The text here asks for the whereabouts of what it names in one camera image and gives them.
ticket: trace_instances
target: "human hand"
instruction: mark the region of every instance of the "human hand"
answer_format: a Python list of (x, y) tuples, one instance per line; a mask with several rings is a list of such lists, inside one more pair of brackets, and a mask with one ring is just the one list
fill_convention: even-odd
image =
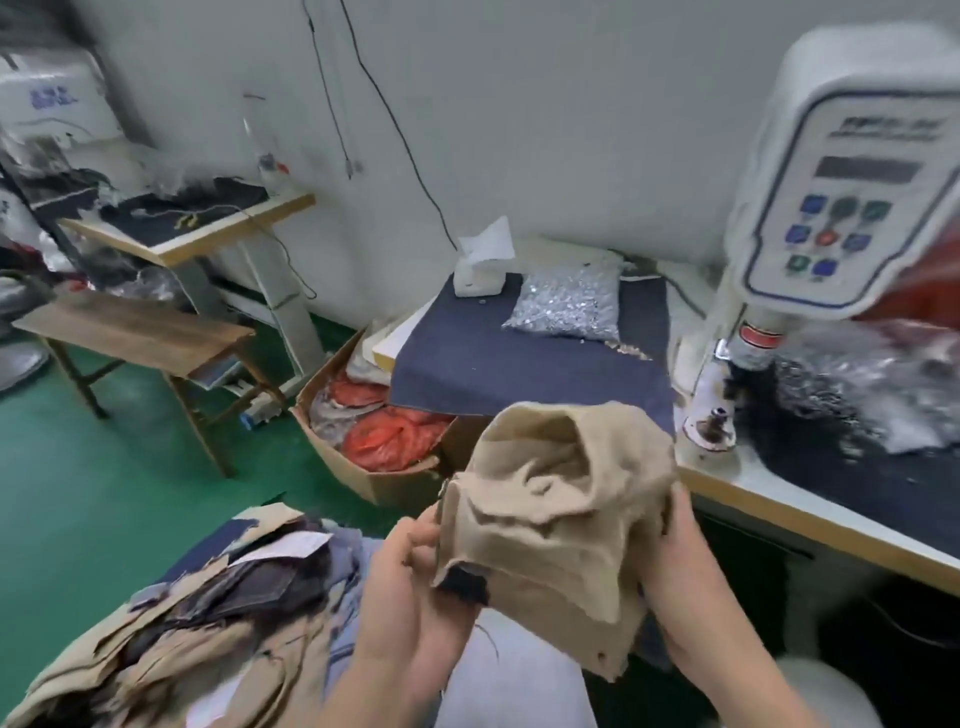
[(632, 555), (643, 594), (674, 664), (711, 699), (748, 665), (773, 659), (733, 595), (693, 516), (690, 493), (674, 485), (672, 516), (656, 547)]
[(433, 505), (402, 519), (370, 565), (351, 670), (390, 683), (412, 710), (445, 687), (467, 646), (480, 607), (430, 587), (440, 527)]

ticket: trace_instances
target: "display screen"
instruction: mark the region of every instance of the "display screen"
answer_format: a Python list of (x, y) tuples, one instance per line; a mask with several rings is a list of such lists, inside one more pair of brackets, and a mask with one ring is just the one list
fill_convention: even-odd
[(831, 180), (907, 184), (913, 180), (921, 167), (922, 165), (918, 161), (903, 161), (902, 159), (824, 157), (817, 165), (815, 177), (826, 177)]

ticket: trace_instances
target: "white cloth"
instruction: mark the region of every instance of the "white cloth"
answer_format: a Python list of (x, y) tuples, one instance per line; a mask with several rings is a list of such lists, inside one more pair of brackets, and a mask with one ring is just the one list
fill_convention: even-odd
[(436, 728), (596, 728), (580, 667), (485, 609), (450, 676)]

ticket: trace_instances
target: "machine control panel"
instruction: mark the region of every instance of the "machine control panel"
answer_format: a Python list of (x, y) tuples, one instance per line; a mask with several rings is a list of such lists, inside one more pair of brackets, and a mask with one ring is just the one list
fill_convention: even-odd
[(814, 103), (753, 232), (741, 281), (749, 298), (784, 310), (855, 305), (954, 187), (957, 148), (960, 97)]

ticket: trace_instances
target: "wooden board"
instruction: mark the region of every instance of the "wooden board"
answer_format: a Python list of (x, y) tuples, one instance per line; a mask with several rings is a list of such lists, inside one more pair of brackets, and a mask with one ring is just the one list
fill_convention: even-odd
[(92, 237), (124, 253), (170, 268), (198, 255), (209, 255), (218, 248), (232, 245), (245, 237), (269, 234), (271, 225), (312, 207), (316, 202), (312, 192), (280, 195), (152, 248), (104, 222), (70, 219), (61, 219), (58, 222), (65, 228)]
[(253, 336), (251, 328), (94, 291), (61, 296), (13, 325), (180, 377), (189, 377)]

